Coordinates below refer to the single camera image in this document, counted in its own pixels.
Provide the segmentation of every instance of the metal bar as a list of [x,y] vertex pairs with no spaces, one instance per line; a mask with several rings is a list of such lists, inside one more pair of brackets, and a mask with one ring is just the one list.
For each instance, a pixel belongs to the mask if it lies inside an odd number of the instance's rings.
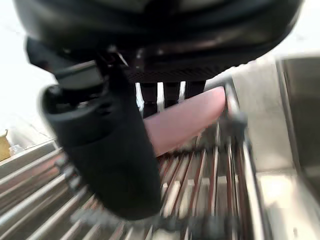
[[173,157],[170,157],[170,159],[168,160],[167,165],[165,166],[165,168],[164,168],[164,170],[163,170],[163,175],[160,176],[162,182],[165,180],[166,174],[167,174],[167,172],[169,171],[169,169],[171,168],[171,165],[172,165],[172,163],[173,163],[174,161],[175,161],[175,160],[173,159]]
[[165,212],[165,208],[166,208],[166,205],[167,205],[167,202],[168,202],[168,198],[169,198],[169,195],[170,193],[172,192],[172,189],[174,187],[174,183],[175,183],[175,179],[178,175],[178,172],[183,164],[183,160],[182,160],[183,156],[180,156],[179,160],[178,160],[178,163],[176,164],[176,167],[173,171],[173,174],[172,174],[172,177],[171,179],[167,182],[167,188],[166,190],[164,191],[164,194],[161,198],[161,201],[162,201],[162,208],[160,210],[160,214],[163,216],[164,215],[164,212]]
[[124,240],[129,240],[133,232],[134,232],[134,228],[131,227],[131,228],[129,229],[128,233],[126,234]]
[[17,199],[18,196],[22,196],[24,193],[32,193],[32,189],[37,189],[37,186],[35,185],[39,186],[39,182],[43,182],[43,184],[45,184],[44,180],[52,179],[52,177],[57,175],[58,172],[59,171],[55,167],[51,167],[47,171],[41,172],[31,178],[27,178],[7,191],[0,193],[0,205],[7,205],[8,200],[11,202],[12,198]]
[[200,158],[200,163],[198,165],[198,168],[195,173],[194,177],[194,187],[191,193],[191,198],[190,198],[190,203],[189,203],[189,208],[187,215],[189,217],[195,216],[196,215],[196,210],[197,210],[197,203],[198,203],[198,198],[199,198],[199,191],[201,187],[201,180],[202,180],[202,175],[204,172],[204,165],[206,162],[206,157],[207,157],[207,152],[206,150],[203,150],[201,153],[201,158]]
[[125,232],[125,223],[121,222],[118,227],[115,229],[115,231],[112,233],[111,237],[109,240],[119,240],[121,236]]
[[61,149],[55,150],[36,161],[20,168],[19,170],[5,176],[0,179],[0,193],[5,192],[14,185],[22,182],[25,179],[31,178],[34,175],[46,171],[48,168],[52,167],[59,156]]
[[63,205],[54,215],[52,215],[41,227],[39,227],[27,240],[43,239],[59,221],[77,207],[80,200],[86,195],[87,187],[83,187],[72,199]]
[[10,210],[15,205],[22,202],[34,192],[39,190],[45,184],[56,178],[58,175],[55,174],[57,173],[57,171],[55,170],[56,169],[52,169],[52,171],[44,173],[41,177],[36,179],[36,182],[33,181],[30,184],[23,186],[22,188],[19,187],[18,189],[15,189],[13,192],[5,196],[5,198],[0,202],[0,215],[4,214],[6,211]]
[[[215,132],[216,142],[220,142],[220,126],[217,124]],[[218,183],[218,162],[219,162],[219,149],[218,146],[214,148],[213,151],[213,161],[212,161],[212,173],[210,175],[210,184],[208,191],[208,208],[206,215],[213,216],[216,213],[217,205],[217,183]]]
[[40,213],[45,208],[47,208],[50,204],[52,204],[57,199],[59,199],[67,191],[68,191],[68,188],[65,187],[62,191],[58,192],[57,194],[49,196],[47,199],[45,199],[43,202],[37,205],[34,209],[28,212],[25,216],[23,216],[20,220],[18,220],[13,226],[11,226],[3,235],[0,236],[0,240],[5,240],[10,238],[11,235],[17,232],[20,227],[23,227],[23,225],[27,221],[29,221],[32,217],[35,217],[38,213]]
[[163,159],[159,169],[159,176],[161,180],[164,178],[164,173],[167,165],[168,165],[168,161]]
[[[95,201],[95,196],[89,198],[88,201],[82,206],[83,209],[90,208]],[[72,240],[76,237],[76,235],[81,230],[81,227],[83,226],[83,222],[81,220],[78,220],[73,224],[73,226],[60,238],[60,240]]]
[[246,192],[249,202],[249,211],[251,215],[252,232],[254,239],[265,240],[263,216],[259,202],[259,193],[257,186],[257,179],[253,169],[252,160],[250,157],[248,146],[245,142],[242,143],[241,149],[241,163],[243,166],[244,182],[246,185]]
[[0,217],[0,232],[8,229],[13,223],[21,219],[26,213],[30,211],[30,208],[38,205],[42,202],[48,195],[50,191],[59,187],[65,181],[65,176],[60,175],[47,185],[40,188],[38,191],[33,193],[27,199],[20,202],[18,205],[13,207],[11,210],[6,212]]
[[[234,157],[233,157],[231,142],[227,144],[226,184],[227,184],[227,206],[228,206],[229,215],[237,216],[238,206],[237,206],[237,192],[236,192],[236,179],[235,179],[235,165],[234,165]],[[235,229],[231,229],[230,238],[231,240],[238,240],[238,233]]]
[[170,216],[172,216],[174,214],[174,212],[177,209],[177,206],[180,206],[180,204],[181,204],[183,193],[184,193],[184,191],[185,191],[185,189],[187,187],[187,184],[188,184],[187,175],[188,175],[192,160],[194,158],[194,154],[195,154],[194,152],[189,154],[189,161],[188,161],[188,163],[187,163],[187,165],[185,167],[185,170],[184,170],[184,173],[183,173],[183,177],[180,180],[180,187],[179,187],[177,196],[175,198],[175,201],[174,201]]
[[148,230],[145,230],[143,240],[151,240],[152,232],[153,232],[153,226],[151,226]]
[[178,172],[179,172],[179,169],[180,169],[182,163],[183,163],[182,159],[179,158],[178,162],[175,164],[174,170],[172,171],[172,175],[171,175],[171,177],[169,178],[169,180],[168,180],[168,182],[167,182],[167,186],[168,186],[168,187],[167,187],[166,190],[164,191],[162,200],[166,200],[166,199],[167,199],[167,192],[168,192],[168,190],[169,190],[170,188],[172,188],[172,182],[173,182],[173,180],[176,178],[176,176],[177,176],[177,174],[178,174]]
[[95,224],[88,233],[84,236],[82,240],[95,240],[99,237],[101,232],[100,224]]

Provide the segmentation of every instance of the pink sponge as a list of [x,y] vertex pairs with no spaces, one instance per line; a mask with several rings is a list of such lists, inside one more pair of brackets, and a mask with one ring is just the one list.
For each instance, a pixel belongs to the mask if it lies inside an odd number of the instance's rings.
[[225,108],[225,91],[217,87],[144,120],[156,156],[175,149],[211,125]]

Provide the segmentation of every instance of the metal grill grate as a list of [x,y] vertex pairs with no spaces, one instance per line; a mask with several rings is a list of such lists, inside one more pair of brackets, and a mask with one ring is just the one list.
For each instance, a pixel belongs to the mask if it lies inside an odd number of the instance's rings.
[[225,119],[159,160],[159,215],[135,222],[113,216],[57,149],[1,176],[0,240],[168,238],[162,230],[184,240],[267,239],[249,145],[238,134],[238,103],[231,85],[225,91]]

